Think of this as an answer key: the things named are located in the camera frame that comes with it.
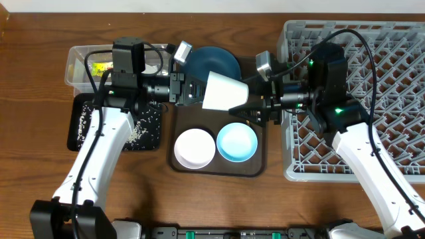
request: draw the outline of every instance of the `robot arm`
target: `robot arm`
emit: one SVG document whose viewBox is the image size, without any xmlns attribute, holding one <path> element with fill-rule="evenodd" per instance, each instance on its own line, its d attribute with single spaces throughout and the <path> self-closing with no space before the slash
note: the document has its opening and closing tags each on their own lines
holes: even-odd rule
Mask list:
<svg viewBox="0 0 425 239">
<path fill-rule="evenodd" d="M 397 168 L 391 156 L 383 147 L 376 130 L 374 130 L 373 137 L 381 149 L 380 155 L 382 159 L 384 159 L 386 166 L 398 181 L 398 184 L 404 189 L 410 199 L 419 206 L 419 209 L 425 212 L 424 200 L 410 186 Z M 412 230 L 419 230 L 425 227 L 425 224 L 417 215 L 410 211 L 409 205 L 391 183 L 377 158 L 372 154 L 366 123 L 349 126 L 345 133 L 337 132 L 332 147 L 344 159 L 344 162 L 350 166 L 358 178 L 377 211 L 387 238 L 396 238 L 402 235 L 402 228 L 405 226 L 409 226 Z"/>
<path fill-rule="evenodd" d="M 134 129 L 134 122 L 130 113 L 122 112 L 119 108 L 103 107 L 102 109 L 104 111 L 102 134 L 84 171 L 77 204 L 83 205 L 85 200 L 90 200 L 94 206 L 104 209 L 112 174 L 124 143 Z M 62 185 L 53 195 L 53 198 L 58 198 L 61 203 L 71 204 L 72 202 L 72 192 L 77 174 L 93 143 L 98 125 L 99 111 L 94 110 L 90 129 L 75 163 Z"/>
</svg>

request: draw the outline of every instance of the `light blue bowl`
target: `light blue bowl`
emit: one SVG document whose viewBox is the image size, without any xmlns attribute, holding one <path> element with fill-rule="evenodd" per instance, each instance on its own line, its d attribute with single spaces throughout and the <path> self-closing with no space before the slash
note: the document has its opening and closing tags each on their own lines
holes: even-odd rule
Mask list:
<svg viewBox="0 0 425 239">
<path fill-rule="evenodd" d="M 258 139 L 254 130 L 243 123 L 230 123 L 224 126 L 217 136 L 218 152 L 235 163 L 251 158 L 257 146 Z"/>
</svg>

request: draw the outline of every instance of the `wooden table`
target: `wooden table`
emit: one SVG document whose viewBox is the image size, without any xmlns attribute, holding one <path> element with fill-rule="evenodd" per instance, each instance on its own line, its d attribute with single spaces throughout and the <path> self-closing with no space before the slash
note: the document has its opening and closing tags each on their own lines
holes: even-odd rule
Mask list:
<svg viewBox="0 0 425 239">
<path fill-rule="evenodd" d="M 276 52 L 291 19 L 425 21 L 425 15 L 341 14 L 17 14 L 0 44 L 0 238 L 32 238 L 29 211 L 50 200 L 77 153 L 66 148 L 72 87 L 69 48 L 117 37 L 220 46 L 236 55 Z M 268 128 L 268 167 L 255 179 L 176 173 L 166 164 L 170 117 L 157 151 L 124 152 L 106 202 L 109 219 L 146 225 L 289 227 L 352 218 L 380 228 L 358 184 L 292 183 L 283 176 L 280 128 Z M 414 188 L 425 196 L 425 185 Z"/>
</svg>

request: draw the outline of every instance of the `green led light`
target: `green led light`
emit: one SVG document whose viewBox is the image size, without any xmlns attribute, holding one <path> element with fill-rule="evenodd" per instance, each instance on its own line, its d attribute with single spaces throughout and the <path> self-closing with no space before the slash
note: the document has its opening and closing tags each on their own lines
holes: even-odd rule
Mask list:
<svg viewBox="0 0 425 239">
<path fill-rule="evenodd" d="M 341 110 L 340 108 L 336 108 L 335 109 L 335 112 L 337 112 L 337 114 L 339 114 L 339 113 L 341 113 L 341 112 L 343 112 L 344 110 Z"/>
</svg>

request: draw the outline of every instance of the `gray dish rack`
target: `gray dish rack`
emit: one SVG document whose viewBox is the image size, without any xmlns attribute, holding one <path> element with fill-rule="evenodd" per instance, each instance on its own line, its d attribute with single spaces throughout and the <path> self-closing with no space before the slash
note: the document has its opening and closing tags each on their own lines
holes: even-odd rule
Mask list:
<svg viewBox="0 0 425 239">
<path fill-rule="evenodd" d="M 425 183 L 425 23 L 361 21 L 288 21 L 278 41 L 278 60 L 301 60 L 329 34 L 354 29 L 368 42 L 378 75 L 375 126 L 398 168 L 411 183 Z M 371 63 L 352 34 L 340 44 L 349 63 L 348 93 L 369 109 Z M 307 79 L 307 63 L 284 80 Z M 344 161 L 317 135 L 308 116 L 282 112 L 284 175 L 291 181 L 356 183 Z"/>
</svg>

